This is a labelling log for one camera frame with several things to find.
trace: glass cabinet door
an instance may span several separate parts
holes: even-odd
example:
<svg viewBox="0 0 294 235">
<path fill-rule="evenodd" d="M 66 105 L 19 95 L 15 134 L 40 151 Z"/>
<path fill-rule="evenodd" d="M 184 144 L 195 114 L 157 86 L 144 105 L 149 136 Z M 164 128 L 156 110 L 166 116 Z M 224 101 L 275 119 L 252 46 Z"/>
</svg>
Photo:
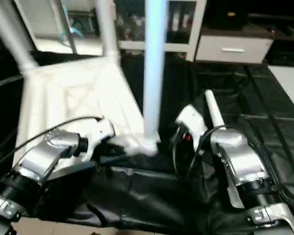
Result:
<svg viewBox="0 0 294 235">
<path fill-rule="evenodd" d="M 117 34 L 121 41 L 145 40 L 145 0 L 115 0 Z M 170 1 L 167 43 L 188 44 L 195 1 Z"/>
</svg>

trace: white drawer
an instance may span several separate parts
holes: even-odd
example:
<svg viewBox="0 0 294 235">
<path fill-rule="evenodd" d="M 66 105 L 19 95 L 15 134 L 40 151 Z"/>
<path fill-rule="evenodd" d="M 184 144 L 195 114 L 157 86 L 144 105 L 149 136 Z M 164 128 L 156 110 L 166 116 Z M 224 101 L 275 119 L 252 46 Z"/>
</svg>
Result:
<svg viewBox="0 0 294 235">
<path fill-rule="evenodd" d="M 273 40 L 207 36 L 200 38 L 196 59 L 238 63 L 262 63 Z"/>
</svg>

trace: black plastic sheet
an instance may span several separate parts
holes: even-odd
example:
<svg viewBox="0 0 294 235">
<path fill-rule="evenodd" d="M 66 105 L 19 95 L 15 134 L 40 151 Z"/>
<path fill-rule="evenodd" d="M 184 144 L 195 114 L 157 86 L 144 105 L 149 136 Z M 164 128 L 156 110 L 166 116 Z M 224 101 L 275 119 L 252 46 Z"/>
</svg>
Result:
<svg viewBox="0 0 294 235">
<path fill-rule="evenodd" d="M 61 62 L 60 55 L 39 53 L 41 64 Z M 144 59 L 123 57 L 122 69 L 142 110 Z M 20 95 L 21 84 L 0 89 L 0 101 Z M 195 64 L 167 57 L 159 132 L 163 143 L 175 130 L 174 120 L 192 103 L 211 125 L 203 91 L 212 89 L 224 121 L 262 145 L 294 212 L 294 105 L 265 66 Z M 18 112 L 14 102 L 0 113 L 0 140 L 12 132 Z M 7 115 L 11 126 L 6 126 Z M 6 151 L 0 146 L 0 153 Z M 154 157 L 137 155 L 102 165 L 98 170 L 53 181 L 36 216 L 99 227 L 141 229 L 168 234 L 247 235 L 255 229 L 244 211 L 231 207 L 220 162 L 206 153 L 191 181 L 178 180 L 165 144 Z M 189 159 L 177 156 L 181 174 Z"/>
</svg>

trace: white wall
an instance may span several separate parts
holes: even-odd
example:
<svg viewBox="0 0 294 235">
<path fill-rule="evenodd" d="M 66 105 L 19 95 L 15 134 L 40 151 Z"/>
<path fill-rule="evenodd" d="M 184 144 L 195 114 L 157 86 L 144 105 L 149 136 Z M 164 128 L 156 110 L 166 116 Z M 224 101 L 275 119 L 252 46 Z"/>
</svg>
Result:
<svg viewBox="0 0 294 235">
<path fill-rule="evenodd" d="M 53 8 L 53 0 L 18 0 L 18 7 L 26 16 L 36 37 L 59 39 L 62 33 L 60 17 Z"/>
<path fill-rule="evenodd" d="M 95 0 L 62 0 L 62 4 L 68 11 L 89 12 L 95 7 Z"/>
</svg>

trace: white pipe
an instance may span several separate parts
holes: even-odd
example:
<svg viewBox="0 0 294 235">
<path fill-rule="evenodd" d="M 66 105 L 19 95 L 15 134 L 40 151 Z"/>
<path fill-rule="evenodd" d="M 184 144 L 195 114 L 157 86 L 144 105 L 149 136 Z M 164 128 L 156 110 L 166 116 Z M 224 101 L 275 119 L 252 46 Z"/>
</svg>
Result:
<svg viewBox="0 0 294 235">
<path fill-rule="evenodd" d="M 0 7 L 0 37 L 10 50 L 20 69 L 31 69 L 37 66 L 2 7 Z"/>
<path fill-rule="evenodd" d="M 209 113 L 211 116 L 213 126 L 216 127 L 216 126 L 224 125 L 224 121 L 223 121 L 220 109 L 218 107 L 215 95 L 212 92 L 212 90 L 206 90 L 205 96 L 206 96 L 206 101 L 208 104 Z"/>
<path fill-rule="evenodd" d="M 103 43 L 103 53 L 118 63 L 119 51 L 111 3 L 110 0 L 96 0 L 96 12 Z"/>
<path fill-rule="evenodd" d="M 167 0 L 146 0 L 146 50 L 144 74 L 144 132 L 155 142 L 160 117 Z"/>
</svg>

